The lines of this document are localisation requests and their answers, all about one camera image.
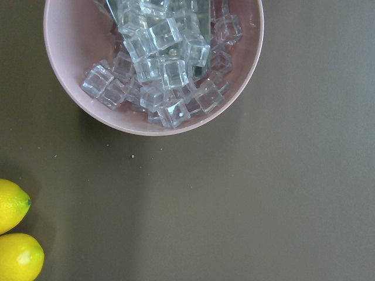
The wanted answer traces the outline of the pink bowl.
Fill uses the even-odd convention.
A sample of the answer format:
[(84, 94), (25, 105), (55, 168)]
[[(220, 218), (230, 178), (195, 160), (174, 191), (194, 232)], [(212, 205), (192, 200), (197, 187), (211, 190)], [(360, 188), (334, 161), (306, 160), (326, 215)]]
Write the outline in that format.
[(45, 46), (60, 84), (86, 113), (116, 130), (142, 136), (167, 136), (196, 129), (222, 114), (244, 91), (252, 78), (264, 38), (262, 1), (230, 1), (230, 12), (239, 17), (243, 37), (230, 50), (233, 69), (225, 78), (231, 87), (224, 102), (208, 114), (193, 116), (175, 129), (149, 124), (130, 104), (111, 110), (89, 97), (80, 87), (84, 71), (101, 59), (112, 61), (114, 39), (111, 20), (93, 1), (46, 1), (43, 18)]

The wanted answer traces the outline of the clear plastic ice cubes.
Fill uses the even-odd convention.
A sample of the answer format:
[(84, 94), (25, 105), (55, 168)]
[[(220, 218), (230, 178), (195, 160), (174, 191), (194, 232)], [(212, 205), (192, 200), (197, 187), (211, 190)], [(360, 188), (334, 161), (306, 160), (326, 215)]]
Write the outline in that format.
[(242, 37), (238, 16), (232, 14), (228, 1), (210, 2), (209, 46), (188, 40), (198, 51), (209, 51), (209, 68), (201, 78), (187, 75), (184, 60), (170, 55), (149, 57), (134, 62), (124, 46), (104, 1), (97, 8), (112, 19), (115, 37), (112, 62), (101, 60), (85, 73), (82, 90), (109, 109), (129, 102), (136, 112), (144, 112), (148, 122), (175, 128), (191, 117), (208, 114), (224, 102), (230, 88), (225, 76), (231, 72), (230, 48)]

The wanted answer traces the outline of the clear ice scoop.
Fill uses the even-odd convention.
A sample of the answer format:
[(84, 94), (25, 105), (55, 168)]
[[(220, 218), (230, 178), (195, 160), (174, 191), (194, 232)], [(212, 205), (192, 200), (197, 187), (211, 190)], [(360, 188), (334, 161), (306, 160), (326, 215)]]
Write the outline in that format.
[(134, 62), (170, 55), (184, 60), (188, 77), (207, 73), (209, 51), (198, 51), (188, 40), (209, 46), (209, 1), (104, 1), (103, 5)]

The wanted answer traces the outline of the yellow lemon upper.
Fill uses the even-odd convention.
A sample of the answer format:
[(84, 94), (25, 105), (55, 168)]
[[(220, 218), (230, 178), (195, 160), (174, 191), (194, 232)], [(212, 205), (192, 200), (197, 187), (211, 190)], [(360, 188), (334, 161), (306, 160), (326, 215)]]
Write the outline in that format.
[(1, 179), (1, 234), (16, 227), (32, 204), (31, 197), (16, 183)]

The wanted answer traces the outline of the yellow lemon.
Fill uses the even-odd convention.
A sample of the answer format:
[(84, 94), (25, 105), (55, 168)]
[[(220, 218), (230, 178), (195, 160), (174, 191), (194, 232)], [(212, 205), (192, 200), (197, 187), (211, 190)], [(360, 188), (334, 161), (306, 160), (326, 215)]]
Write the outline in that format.
[(32, 204), (31, 197), (16, 183), (1, 179), (1, 234), (16, 227)]
[(1, 236), (1, 280), (35, 280), (45, 253), (34, 237), (14, 233)]

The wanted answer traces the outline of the yellow lemon lower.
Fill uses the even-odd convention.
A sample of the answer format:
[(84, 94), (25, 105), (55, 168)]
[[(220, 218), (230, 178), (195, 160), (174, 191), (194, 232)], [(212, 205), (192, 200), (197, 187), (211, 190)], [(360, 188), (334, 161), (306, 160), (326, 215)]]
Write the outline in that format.
[(1, 236), (1, 280), (35, 280), (45, 253), (34, 237), (14, 233)]

